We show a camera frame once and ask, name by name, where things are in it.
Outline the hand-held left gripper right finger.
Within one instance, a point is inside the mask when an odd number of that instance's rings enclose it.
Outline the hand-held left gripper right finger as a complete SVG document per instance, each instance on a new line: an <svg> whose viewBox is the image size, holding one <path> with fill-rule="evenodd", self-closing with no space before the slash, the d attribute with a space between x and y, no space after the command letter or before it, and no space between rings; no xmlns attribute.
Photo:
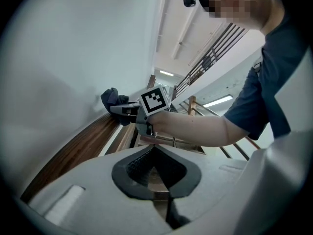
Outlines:
<svg viewBox="0 0 313 235"><path fill-rule="evenodd" d="M233 235L238 221L234 207L221 206L246 165L157 145L156 169L168 189L169 204L160 235Z"/></svg>

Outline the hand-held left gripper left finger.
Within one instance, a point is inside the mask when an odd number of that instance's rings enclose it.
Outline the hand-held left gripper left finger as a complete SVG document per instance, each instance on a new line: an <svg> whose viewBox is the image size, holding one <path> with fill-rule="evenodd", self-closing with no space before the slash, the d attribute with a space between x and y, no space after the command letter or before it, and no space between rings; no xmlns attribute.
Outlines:
<svg viewBox="0 0 313 235"><path fill-rule="evenodd" d="M40 190L29 202L45 235L165 235L172 231L152 201L125 195L113 182L112 168L143 150L87 160Z"/></svg>

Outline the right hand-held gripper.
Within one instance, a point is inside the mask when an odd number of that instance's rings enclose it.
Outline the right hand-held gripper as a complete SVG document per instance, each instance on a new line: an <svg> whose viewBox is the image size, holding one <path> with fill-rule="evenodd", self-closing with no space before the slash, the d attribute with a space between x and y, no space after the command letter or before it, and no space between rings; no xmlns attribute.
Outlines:
<svg viewBox="0 0 313 235"><path fill-rule="evenodd" d="M141 136L155 137L157 133L148 118L156 113L168 110L171 106L171 99L164 86L156 86L148 89L139 97L139 102L121 104L110 107L113 114L121 116L137 116L136 128Z"/></svg>

